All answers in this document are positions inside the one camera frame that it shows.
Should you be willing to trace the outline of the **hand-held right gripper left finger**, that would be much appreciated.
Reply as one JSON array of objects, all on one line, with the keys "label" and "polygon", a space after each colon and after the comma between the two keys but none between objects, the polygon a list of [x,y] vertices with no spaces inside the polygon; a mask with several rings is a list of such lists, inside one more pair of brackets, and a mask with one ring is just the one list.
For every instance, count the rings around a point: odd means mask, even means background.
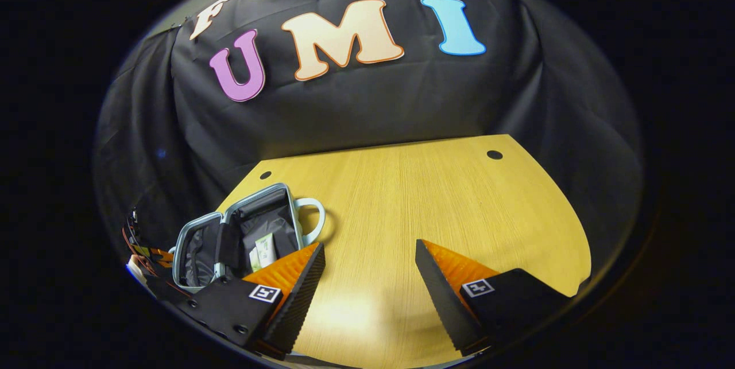
[{"label": "hand-held right gripper left finger", "polygon": [[292,352],[326,266],[313,243],[244,278],[221,277],[184,301],[184,314],[239,348]]}]

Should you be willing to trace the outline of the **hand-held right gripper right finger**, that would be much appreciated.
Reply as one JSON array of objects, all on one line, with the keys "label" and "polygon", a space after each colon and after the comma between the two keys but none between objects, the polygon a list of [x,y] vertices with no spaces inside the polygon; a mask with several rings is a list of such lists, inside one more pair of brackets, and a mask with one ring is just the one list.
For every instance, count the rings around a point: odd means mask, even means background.
[{"label": "hand-held right gripper right finger", "polygon": [[515,343],[571,302],[523,268],[498,272],[428,240],[416,241],[415,264],[463,356]]}]

